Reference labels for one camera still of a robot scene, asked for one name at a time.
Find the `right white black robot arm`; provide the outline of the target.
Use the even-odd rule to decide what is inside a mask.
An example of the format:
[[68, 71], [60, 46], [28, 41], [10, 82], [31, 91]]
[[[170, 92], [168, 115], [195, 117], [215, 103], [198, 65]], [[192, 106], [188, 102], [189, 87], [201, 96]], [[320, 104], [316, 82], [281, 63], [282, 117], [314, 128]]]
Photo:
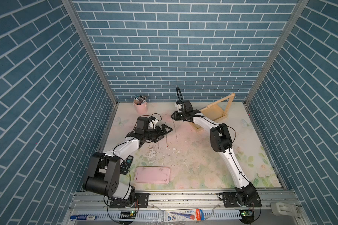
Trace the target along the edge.
[[254, 184], [247, 178], [242, 170], [233, 150], [233, 140], [229, 126], [225, 123], [216, 123], [206, 117], [200, 110], [193, 109], [190, 101], [185, 100], [179, 87], [176, 88], [178, 100], [175, 103], [177, 110], [171, 118], [175, 121], [186, 121], [196, 124], [209, 132], [210, 145], [222, 159], [232, 176], [237, 192], [236, 198], [239, 205], [246, 207], [258, 201], [261, 204], [258, 191]]

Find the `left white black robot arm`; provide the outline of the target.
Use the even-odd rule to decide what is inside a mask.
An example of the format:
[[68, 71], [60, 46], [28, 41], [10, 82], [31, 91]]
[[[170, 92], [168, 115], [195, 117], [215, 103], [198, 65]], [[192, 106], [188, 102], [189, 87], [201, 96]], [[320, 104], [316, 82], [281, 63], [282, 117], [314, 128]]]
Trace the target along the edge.
[[135, 202], [135, 187], [120, 182], [120, 166], [124, 163], [129, 168], [125, 160], [131, 154], [145, 143], [157, 143], [173, 131], [165, 124], [158, 125], [158, 122], [160, 120], [152, 115], [140, 116], [123, 142], [107, 152], [94, 153], [83, 177], [83, 190], [120, 200], [126, 207], [132, 206]]

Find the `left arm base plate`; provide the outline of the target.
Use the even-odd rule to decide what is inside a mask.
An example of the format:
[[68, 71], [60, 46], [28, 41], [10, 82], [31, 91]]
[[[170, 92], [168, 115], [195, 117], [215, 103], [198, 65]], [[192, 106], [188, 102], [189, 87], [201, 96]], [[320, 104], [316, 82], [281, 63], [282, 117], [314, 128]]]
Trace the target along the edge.
[[109, 208], [123, 209], [123, 208], [147, 208], [149, 201], [149, 193], [131, 193], [128, 199], [111, 198], [109, 201]]

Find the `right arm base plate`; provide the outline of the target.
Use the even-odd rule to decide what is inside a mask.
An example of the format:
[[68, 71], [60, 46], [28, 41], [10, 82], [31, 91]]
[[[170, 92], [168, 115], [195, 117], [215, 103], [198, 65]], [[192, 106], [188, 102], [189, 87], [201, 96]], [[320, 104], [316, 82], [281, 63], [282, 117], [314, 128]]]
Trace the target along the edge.
[[223, 192], [218, 194], [218, 198], [223, 201], [225, 208], [245, 208], [261, 207], [262, 203], [258, 194], [245, 196], [242, 193]]

